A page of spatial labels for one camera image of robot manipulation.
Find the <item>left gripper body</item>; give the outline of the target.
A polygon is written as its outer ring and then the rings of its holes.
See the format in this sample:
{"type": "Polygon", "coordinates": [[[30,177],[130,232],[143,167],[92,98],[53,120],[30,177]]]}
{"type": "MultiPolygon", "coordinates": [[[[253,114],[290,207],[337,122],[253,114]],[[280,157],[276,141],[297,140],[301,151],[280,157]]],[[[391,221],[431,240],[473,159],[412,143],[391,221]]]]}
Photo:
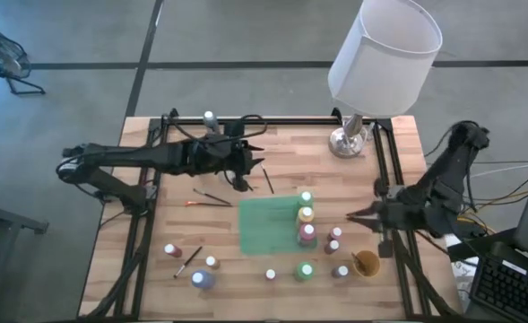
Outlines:
{"type": "Polygon", "coordinates": [[[213,172],[222,172],[229,184],[239,192],[251,190],[244,179],[253,167],[247,167],[247,161],[253,154],[245,151],[245,124],[236,120],[224,124],[220,134],[206,134],[196,137],[180,129],[186,137],[183,141],[186,152],[186,165],[190,167],[190,176],[213,172]]]}

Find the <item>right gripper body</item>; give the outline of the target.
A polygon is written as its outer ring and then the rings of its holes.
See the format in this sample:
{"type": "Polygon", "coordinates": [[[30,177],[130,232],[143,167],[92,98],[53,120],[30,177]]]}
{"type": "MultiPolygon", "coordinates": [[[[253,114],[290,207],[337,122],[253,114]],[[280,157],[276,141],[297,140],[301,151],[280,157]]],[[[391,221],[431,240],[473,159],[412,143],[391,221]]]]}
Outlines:
{"type": "Polygon", "coordinates": [[[383,203],[377,212],[384,229],[425,228],[425,189],[420,185],[390,187],[384,179],[377,179],[377,196],[383,203]]]}

